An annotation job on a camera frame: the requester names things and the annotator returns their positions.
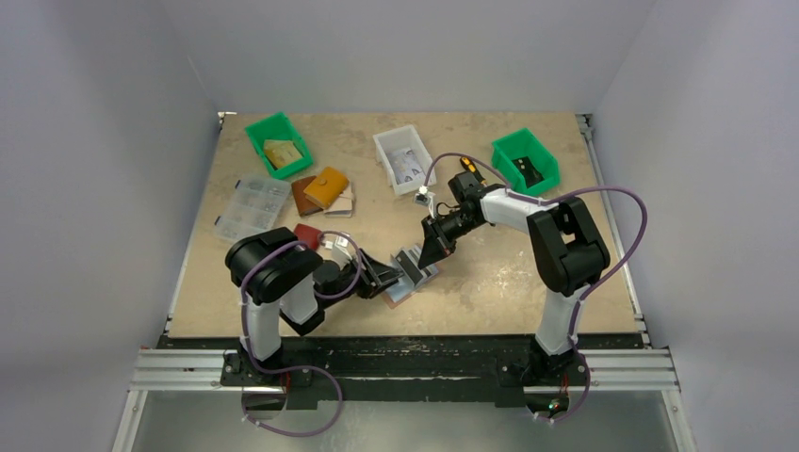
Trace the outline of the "blue card sleeves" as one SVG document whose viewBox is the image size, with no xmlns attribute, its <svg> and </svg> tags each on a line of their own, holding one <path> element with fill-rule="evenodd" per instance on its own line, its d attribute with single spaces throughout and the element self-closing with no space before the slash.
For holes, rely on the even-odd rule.
<svg viewBox="0 0 799 452">
<path fill-rule="evenodd" d="M 417 267 L 420 253 L 421 247 L 418 244 L 414 244 L 411 248 L 400 248 L 391 255 L 390 265 L 404 270 L 414 283 L 419 283 L 425 277 L 423 273 L 425 268 Z"/>
</svg>

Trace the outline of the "pink card holder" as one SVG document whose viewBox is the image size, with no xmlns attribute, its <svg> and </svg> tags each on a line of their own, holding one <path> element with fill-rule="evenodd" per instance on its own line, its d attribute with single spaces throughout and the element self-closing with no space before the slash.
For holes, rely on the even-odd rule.
<svg viewBox="0 0 799 452">
<path fill-rule="evenodd" d="M 400 272 L 398 281 L 383 291 L 383 299 L 390 309 L 395 309 L 416 292 L 419 292 L 422 287 L 431 283 L 440 273 L 436 265 L 431 265 L 424 269 L 425 277 L 420 282 L 413 282 L 404 270 L 401 269 Z"/>
</svg>

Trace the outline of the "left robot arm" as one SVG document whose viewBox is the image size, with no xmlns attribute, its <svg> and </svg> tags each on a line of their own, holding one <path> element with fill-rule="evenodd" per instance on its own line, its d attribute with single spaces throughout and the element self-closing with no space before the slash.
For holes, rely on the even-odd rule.
<svg viewBox="0 0 799 452">
<path fill-rule="evenodd" d="M 245 237 L 226 254 L 225 265 L 241 296 L 239 355 L 256 384 L 271 384 L 280 373 L 300 368 L 284 361 L 281 321 L 303 336 L 325 320 L 328 308 L 355 296 L 372 299 L 403 276 L 399 268 L 362 250 L 349 234 L 322 231 L 318 239 L 327 235 L 347 242 L 347 263 L 323 259 L 311 242 L 285 227 Z"/>
</svg>

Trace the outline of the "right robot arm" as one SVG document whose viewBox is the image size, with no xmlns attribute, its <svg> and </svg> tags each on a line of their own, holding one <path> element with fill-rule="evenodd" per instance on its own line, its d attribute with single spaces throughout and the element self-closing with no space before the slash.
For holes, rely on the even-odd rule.
<svg viewBox="0 0 799 452">
<path fill-rule="evenodd" d="M 456 174 L 448 186 L 457 204 L 445 215 L 431 212 L 422 219 L 419 267 L 449 257 L 460 237 L 484 224 L 504 225 L 526 234 L 536 270 L 546 286 L 545 307 L 531 342 L 528 367 L 536 380 L 554 381 L 575 354 L 585 296 L 611 263 L 592 215 L 578 197 L 561 201 L 528 197 L 500 184 L 486 186 L 468 171 Z"/>
</svg>

